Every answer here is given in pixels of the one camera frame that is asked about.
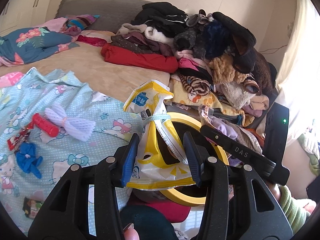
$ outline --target window curtain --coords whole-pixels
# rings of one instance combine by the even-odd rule
[[[292,35],[276,77],[275,102],[289,108],[287,146],[320,117],[320,16],[310,0],[297,0]],[[265,119],[257,128],[264,131]]]

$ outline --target navy blue fluffy garment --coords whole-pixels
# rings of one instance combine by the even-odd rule
[[[231,44],[229,30],[217,20],[210,22],[202,35],[205,41],[206,59],[220,57],[227,46]]]

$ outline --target yellow and white snack bag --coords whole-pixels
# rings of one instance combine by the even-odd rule
[[[150,80],[136,88],[124,103],[124,111],[140,114],[145,126],[127,187],[161,190],[194,184],[183,145],[163,103],[172,97],[167,86]],[[163,144],[161,138],[166,143],[162,153],[158,145]]]

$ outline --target red plastic tube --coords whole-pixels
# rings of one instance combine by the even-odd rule
[[[39,113],[35,113],[32,117],[33,123],[47,133],[50,137],[56,137],[59,134],[59,128],[52,122],[44,119]]]

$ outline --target white wardrobe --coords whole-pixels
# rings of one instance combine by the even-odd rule
[[[45,22],[50,0],[10,0],[0,14],[0,36]]]

